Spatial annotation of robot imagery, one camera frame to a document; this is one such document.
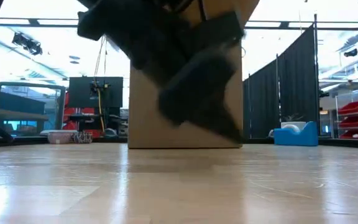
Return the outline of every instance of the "black partition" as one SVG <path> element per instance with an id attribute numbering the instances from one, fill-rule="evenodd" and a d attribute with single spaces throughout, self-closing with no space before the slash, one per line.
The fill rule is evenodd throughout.
<path id="1" fill-rule="evenodd" d="M 315 51 L 315 33 L 311 26 L 277 59 L 283 120 L 295 116 L 299 121 L 319 124 Z"/>
<path id="2" fill-rule="evenodd" d="M 249 106 L 250 112 L 244 120 L 249 120 L 250 136 L 266 138 L 270 130 L 280 126 L 276 60 L 251 75 L 244 85 L 249 86 L 249 103 L 244 100 L 244 111 Z"/>
<path id="3" fill-rule="evenodd" d="M 251 137 L 251 123 L 250 123 L 250 96 L 249 96 L 249 79 L 242 82 L 242 100 L 244 119 L 242 120 L 242 132 L 244 139 Z"/>

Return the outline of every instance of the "black frame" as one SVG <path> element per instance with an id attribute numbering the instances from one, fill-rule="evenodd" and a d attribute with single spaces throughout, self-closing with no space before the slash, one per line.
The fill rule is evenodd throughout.
<path id="1" fill-rule="evenodd" d="M 56 130 L 62 129 L 66 87 L 59 86 L 59 85 L 46 85 L 46 84 L 23 83 L 23 82 L 0 82 L 0 94 L 1 94 L 2 86 L 26 86 L 26 87 L 39 87 L 39 88 L 50 88 L 54 90 L 60 90 L 60 97 L 58 102 L 59 109 L 55 122 L 55 129 Z"/>

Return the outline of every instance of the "metal pole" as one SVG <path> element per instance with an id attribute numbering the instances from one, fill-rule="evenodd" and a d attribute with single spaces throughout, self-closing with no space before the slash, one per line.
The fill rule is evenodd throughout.
<path id="1" fill-rule="evenodd" d="M 321 125 L 320 125 L 320 88 L 319 88 L 319 81 L 318 81 L 318 75 L 319 75 L 319 68 L 318 68 L 318 38 L 317 38 L 317 14 L 314 14 L 314 72 L 316 75 L 316 107 L 317 107 L 317 128 L 318 128 L 318 134 L 321 135 Z"/>
<path id="2" fill-rule="evenodd" d="M 278 76 L 278 54 L 276 54 L 276 109 L 277 109 L 277 113 L 278 113 L 278 124 L 276 126 L 276 128 L 281 127 L 281 110 L 280 110 L 280 82 L 279 82 L 280 77 Z"/>

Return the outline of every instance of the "blue object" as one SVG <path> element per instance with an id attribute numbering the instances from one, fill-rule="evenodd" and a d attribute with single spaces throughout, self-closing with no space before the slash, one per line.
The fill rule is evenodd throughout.
<path id="1" fill-rule="evenodd" d="M 306 123 L 305 128 L 296 133 L 290 128 L 274 129 L 274 144 L 282 146 L 318 146 L 317 125 Z"/>
<path id="2" fill-rule="evenodd" d="M 0 109 L 22 113 L 44 114 L 45 102 L 1 92 Z"/>

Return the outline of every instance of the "ceiling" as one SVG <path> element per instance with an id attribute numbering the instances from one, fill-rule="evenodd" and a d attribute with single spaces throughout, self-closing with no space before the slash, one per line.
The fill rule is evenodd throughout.
<path id="1" fill-rule="evenodd" d="M 85 10 L 77 0 L 20 0 L 20 4 L 17 0 L 4 0 L 0 17 L 77 19 L 77 12 Z M 358 0 L 260 0 L 250 19 L 313 21 L 314 13 L 318 13 L 319 21 L 358 22 Z"/>
<path id="2" fill-rule="evenodd" d="M 22 47 L 12 44 L 15 32 L 21 32 L 40 42 L 43 54 L 32 56 Z M 53 80 L 82 75 L 93 76 L 101 44 L 101 41 L 79 37 L 75 28 L 0 27 L 0 65 L 4 64 L 11 71 L 15 71 L 9 73 L 19 78 Z M 30 77 L 30 74 L 23 71 L 36 72 L 38 75 Z M 98 75 L 104 74 L 129 78 L 129 59 L 109 44 L 103 45 L 99 64 Z"/>

